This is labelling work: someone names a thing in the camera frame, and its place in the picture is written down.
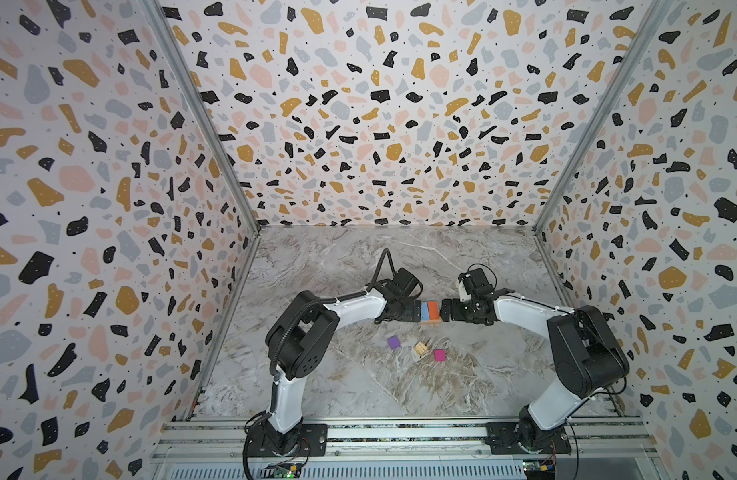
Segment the light blue block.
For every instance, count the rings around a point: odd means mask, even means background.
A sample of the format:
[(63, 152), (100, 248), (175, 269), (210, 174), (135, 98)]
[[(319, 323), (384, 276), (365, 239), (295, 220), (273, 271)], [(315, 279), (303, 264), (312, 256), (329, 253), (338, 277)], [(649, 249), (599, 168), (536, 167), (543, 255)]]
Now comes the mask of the light blue block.
[(429, 321), (430, 320), (430, 312), (428, 308), (428, 303), (426, 301), (423, 301), (420, 304), (420, 322)]

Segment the orange-red block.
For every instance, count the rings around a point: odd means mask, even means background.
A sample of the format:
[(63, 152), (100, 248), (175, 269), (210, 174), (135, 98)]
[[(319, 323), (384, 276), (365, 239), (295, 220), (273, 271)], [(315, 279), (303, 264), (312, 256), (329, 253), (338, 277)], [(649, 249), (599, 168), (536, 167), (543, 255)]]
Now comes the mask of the orange-red block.
[(428, 320), (429, 321), (440, 321), (440, 309), (437, 302), (429, 301), (427, 303), (428, 307)]

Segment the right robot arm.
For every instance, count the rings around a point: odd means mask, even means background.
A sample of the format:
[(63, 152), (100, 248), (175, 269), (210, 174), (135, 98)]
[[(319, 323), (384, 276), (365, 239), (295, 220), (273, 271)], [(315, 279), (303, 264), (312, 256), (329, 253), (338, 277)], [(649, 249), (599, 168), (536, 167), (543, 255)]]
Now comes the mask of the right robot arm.
[(543, 452), (590, 398), (627, 379), (627, 356), (598, 308), (554, 306), (509, 288), (498, 289), (481, 268), (459, 275), (458, 292), (457, 298), (442, 301), (444, 322), (510, 323), (550, 344), (555, 378), (522, 408), (513, 432), (504, 435), (500, 444), (516, 445), (528, 453)]

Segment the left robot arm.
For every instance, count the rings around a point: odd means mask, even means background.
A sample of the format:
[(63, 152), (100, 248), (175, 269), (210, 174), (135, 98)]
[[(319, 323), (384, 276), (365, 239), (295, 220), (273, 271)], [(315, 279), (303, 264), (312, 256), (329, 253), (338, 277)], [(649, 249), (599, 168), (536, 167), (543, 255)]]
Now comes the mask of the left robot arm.
[(375, 276), (362, 290), (326, 298), (304, 290), (266, 334), (272, 393), (270, 405), (246, 426), (244, 451), (288, 456), (304, 449), (306, 378), (322, 363), (338, 329), (358, 322), (400, 321), (414, 315), (424, 284), (405, 268), (390, 279)]

